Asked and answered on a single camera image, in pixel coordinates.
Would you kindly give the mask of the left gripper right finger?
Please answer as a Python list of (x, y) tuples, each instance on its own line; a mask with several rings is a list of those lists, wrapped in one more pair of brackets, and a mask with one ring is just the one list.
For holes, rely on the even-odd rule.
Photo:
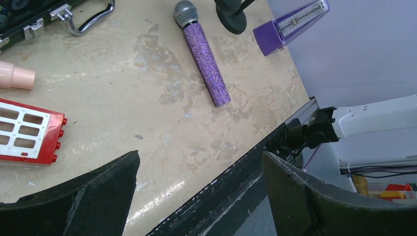
[(262, 155), (268, 199), (280, 236), (414, 236), (417, 207), (353, 193), (271, 152)]

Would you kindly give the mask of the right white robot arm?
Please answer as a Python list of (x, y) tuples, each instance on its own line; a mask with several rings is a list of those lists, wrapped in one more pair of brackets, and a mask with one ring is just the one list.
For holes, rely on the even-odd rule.
[(269, 150), (296, 159), (304, 148), (338, 142), (350, 136), (417, 125), (417, 96), (410, 95), (352, 107), (314, 111), (306, 124), (286, 126), (269, 143)]

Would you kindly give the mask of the purple glitter microphone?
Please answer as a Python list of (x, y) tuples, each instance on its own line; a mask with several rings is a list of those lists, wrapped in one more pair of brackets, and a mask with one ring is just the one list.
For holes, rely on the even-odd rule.
[(205, 32), (202, 25), (198, 22), (196, 6), (189, 0), (179, 1), (174, 8), (174, 18), (183, 29), (187, 44), (193, 54), (214, 105), (220, 107), (231, 102)]

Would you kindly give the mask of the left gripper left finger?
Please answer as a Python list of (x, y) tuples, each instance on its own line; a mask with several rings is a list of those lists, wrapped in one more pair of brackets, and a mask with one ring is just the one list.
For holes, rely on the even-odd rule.
[(81, 176), (0, 205), (2, 236), (120, 236), (140, 166), (130, 151)]

